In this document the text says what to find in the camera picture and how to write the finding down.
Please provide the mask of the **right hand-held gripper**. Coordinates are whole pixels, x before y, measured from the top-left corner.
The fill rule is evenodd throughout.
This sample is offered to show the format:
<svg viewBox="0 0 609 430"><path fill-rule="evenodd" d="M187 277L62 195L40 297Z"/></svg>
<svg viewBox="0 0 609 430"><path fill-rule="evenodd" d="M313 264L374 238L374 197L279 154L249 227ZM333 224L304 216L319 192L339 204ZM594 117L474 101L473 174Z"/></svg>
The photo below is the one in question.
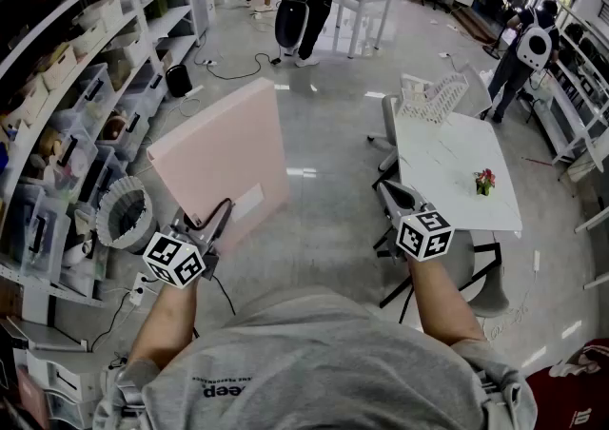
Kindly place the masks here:
<svg viewBox="0 0 609 430"><path fill-rule="evenodd" d="M419 192L385 180L378 184L377 194L391 223L386 245L393 258L407 255L427 261L448 251L455 228L437 209L427 209L428 202Z"/></svg>

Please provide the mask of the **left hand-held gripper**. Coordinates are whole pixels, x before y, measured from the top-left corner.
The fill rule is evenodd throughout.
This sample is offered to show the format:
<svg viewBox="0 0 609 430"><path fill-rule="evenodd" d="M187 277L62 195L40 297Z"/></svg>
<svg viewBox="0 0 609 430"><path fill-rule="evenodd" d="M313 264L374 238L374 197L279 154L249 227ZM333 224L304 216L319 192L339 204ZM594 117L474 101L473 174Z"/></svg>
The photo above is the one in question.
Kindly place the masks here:
<svg viewBox="0 0 609 430"><path fill-rule="evenodd" d="M202 221L178 211L160 232L155 232L143 254L153 276L184 288L199 277L210 280L220 256L214 244L222 236L233 209L224 198Z"/></svg>

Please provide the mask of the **pink folder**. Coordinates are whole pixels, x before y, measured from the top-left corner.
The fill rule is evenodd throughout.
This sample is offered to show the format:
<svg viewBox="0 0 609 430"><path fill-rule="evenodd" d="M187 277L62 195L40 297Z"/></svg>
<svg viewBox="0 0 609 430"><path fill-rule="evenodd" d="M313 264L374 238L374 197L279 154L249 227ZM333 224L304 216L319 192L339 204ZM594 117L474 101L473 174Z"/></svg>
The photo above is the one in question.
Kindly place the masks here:
<svg viewBox="0 0 609 430"><path fill-rule="evenodd" d="M289 197L275 85L259 78L165 134L147 157L189 218L204 221L223 199L234 204L217 243L222 254Z"/></svg>

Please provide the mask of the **white file rack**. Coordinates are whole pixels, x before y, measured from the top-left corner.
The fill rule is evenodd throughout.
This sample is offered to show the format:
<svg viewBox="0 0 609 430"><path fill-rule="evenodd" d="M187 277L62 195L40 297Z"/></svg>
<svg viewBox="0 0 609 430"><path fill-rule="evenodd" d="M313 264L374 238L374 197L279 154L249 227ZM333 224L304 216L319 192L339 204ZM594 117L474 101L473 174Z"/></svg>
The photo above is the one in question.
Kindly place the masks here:
<svg viewBox="0 0 609 430"><path fill-rule="evenodd" d="M403 74L394 117L440 126L468 89L465 76L457 72L447 73L433 83Z"/></svg>

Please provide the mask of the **person's left forearm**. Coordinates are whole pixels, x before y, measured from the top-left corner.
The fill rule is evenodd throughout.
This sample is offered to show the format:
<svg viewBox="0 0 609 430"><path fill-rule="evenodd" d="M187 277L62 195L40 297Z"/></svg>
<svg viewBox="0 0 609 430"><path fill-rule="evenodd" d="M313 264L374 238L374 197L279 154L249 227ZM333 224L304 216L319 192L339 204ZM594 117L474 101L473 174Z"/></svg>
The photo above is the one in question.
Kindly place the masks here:
<svg viewBox="0 0 609 430"><path fill-rule="evenodd" d="M128 365L147 360L163 369L191 343L197 284L193 281L184 288L163 286L133 343Z"/></svg>

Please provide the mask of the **person's right forearm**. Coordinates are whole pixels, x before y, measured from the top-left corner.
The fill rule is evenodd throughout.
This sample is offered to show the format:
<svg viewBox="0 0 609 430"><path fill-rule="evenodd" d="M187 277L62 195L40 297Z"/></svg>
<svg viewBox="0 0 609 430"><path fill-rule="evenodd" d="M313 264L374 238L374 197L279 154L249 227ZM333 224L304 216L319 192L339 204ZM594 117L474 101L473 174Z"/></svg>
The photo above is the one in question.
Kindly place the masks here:
<svg viewBox="0 0 609 430"><path fill-rule="evenodd" d="M439 261L409 258L408 269L426 335L446 345L486 340L470 305Z"/></svg>

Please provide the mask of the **small potted red flower plant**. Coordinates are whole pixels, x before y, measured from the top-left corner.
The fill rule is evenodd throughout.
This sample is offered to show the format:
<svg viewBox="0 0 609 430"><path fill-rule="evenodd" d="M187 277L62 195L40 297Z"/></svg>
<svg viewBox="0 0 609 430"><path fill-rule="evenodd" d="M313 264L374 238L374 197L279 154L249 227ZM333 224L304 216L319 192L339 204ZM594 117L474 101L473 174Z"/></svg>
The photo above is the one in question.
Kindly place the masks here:
<svg viewBox="0 0 609 430"><path fill-rule="evenodd" d="M485 168L483 171L476 172L475 185L476 192L479 195L488 196L492 188L495 187L496 176L490 168Z"/></svg>

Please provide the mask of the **grey shell chair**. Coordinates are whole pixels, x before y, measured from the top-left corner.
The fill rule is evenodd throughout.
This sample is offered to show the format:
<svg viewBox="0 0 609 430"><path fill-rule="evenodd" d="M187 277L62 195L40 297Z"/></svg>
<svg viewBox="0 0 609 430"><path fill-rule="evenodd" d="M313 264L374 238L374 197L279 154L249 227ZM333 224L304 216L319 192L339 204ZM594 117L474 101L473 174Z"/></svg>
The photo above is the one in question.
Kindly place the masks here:
<svg viewBox="0 0 609 430"><path fill-rule="evenodd" d="M476 270L476 256L492 254L493 259L480 270ZM443 262L450 279L463 291L480 280L483 285L479 293L468 303L477 317L497 318L509 307L503 285L501 244L492 242L475 245L469 231L455 232L452 244Z"/></svg>

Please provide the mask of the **black cylinder device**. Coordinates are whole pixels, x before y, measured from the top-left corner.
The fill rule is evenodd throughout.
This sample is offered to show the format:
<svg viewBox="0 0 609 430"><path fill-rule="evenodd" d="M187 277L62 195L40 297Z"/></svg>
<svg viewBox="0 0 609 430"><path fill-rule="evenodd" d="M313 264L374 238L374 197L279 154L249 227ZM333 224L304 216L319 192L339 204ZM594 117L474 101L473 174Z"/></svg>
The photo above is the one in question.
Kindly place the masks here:
<svg viewBox="0 0 609 430"><path fill-rule="evenodd" d="M166 72L167 89L172 97L184 98L193 90L187 66L174 65Z"/></svg>

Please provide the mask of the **white metal shelf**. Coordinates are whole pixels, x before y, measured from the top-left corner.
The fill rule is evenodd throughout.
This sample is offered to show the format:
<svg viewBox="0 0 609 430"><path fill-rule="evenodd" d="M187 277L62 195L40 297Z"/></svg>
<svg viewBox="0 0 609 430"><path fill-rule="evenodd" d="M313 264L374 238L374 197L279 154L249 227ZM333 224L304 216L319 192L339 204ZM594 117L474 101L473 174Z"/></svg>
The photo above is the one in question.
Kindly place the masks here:
<svg viewBox="0 0 609 430"><path fill-rule="evenodd" d="M609 157L609 60L602 35L570 9L559 6L556 24L559 60L534 72L519 99L548 140L552 162L570 164L577 180L603 171Z"/></svg>

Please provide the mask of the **brown wooden platform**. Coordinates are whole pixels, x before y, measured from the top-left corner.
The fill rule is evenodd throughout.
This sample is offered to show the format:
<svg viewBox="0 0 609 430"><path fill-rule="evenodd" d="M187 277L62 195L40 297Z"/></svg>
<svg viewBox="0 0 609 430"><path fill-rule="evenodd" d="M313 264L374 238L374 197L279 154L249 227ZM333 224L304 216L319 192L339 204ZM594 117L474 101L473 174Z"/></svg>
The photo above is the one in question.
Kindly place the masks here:
<svg viewBox="0 0 609 430"><path fill-rule="evenodd" d="M452 9L451 15L474 40L485 45L496 42L497 34L470 7L454 8Z"/></svg>

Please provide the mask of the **white drawer cabinet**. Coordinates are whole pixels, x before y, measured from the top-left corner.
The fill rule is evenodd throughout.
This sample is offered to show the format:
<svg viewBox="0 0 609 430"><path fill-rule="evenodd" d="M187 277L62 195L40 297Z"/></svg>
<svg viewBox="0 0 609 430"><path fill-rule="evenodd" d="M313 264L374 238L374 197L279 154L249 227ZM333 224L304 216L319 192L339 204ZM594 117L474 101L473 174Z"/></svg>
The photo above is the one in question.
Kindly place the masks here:
<svg viewBox="0 0 609 430"><path fill-rule="evenodd" d="M97 403L103 397L100 384L104 364L89 352L29 349L30 377L43 390L50 420L89 430Z"/></svg>

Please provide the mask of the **row of white storage baskets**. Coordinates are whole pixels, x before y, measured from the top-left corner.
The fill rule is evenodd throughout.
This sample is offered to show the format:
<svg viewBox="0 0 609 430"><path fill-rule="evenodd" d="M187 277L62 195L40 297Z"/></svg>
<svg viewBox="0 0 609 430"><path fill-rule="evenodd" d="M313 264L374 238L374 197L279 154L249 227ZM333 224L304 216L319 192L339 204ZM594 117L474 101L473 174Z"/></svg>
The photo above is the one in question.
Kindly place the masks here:
<svg viewBox="0 0 609 430"><path fill-rule="evenodd" d="M36 63L45 69L34 68L32 77L22 89L25 93L23 102L10 114L1 117L3 128L16 132L21 127L25 130L43 127L96 56L107 52L108 45L114 43L120 45L125 60L132 50L135 52L126 81L114 90L109 77L93 75L87 82L88 92L83 93L71 109L73 113L81 115L84 126L101 128L141 66L154 61L156 52L153 42L143 29L130 41L116 39L124 27L140 17L138 12L142 9L137 0L131 3L128 12L123 12L120 0L100 0L75 16L70 22L84 32L77 39L68 40L56 59L49 60L45 52L40 54Z"/></svg>

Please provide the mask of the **red printed jersey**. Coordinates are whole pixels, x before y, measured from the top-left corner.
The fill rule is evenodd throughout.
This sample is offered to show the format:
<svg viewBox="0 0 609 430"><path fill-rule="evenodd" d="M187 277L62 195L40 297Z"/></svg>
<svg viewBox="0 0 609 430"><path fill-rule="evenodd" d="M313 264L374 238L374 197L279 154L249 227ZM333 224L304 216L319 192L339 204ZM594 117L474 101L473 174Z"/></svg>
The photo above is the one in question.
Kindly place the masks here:
<svg viewBox="0 0 609 430"><path fill-rule="evenodd" d="M538 407L534 430L609 430L609 338L527 378Z"/></svg>

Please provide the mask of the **white metal frame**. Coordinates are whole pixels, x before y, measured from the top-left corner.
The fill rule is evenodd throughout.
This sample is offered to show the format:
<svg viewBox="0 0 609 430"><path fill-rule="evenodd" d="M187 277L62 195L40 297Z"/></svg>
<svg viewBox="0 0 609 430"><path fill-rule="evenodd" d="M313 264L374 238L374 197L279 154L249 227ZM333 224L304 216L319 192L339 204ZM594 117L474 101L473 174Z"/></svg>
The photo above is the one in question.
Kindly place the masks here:
<svg viewBox="0 0 609 430"><path fill-rule="evenodd" d="M575 233L580 233L583 230L591 230L592 228L596 227L597 225L600 225L602 222L604 222L605 220L609 219L609 205L603 209L601 212L599 212L598 214L596 214L594 217L592 217L591 219L587 220L586 222L578 225L575 229L574 232ZM595 280L593 280L590 283L586 283L582 289L583 290L589 290L592 289L600 284L603 283L607 283L609 282L609 271L598 275Z"/></svg>

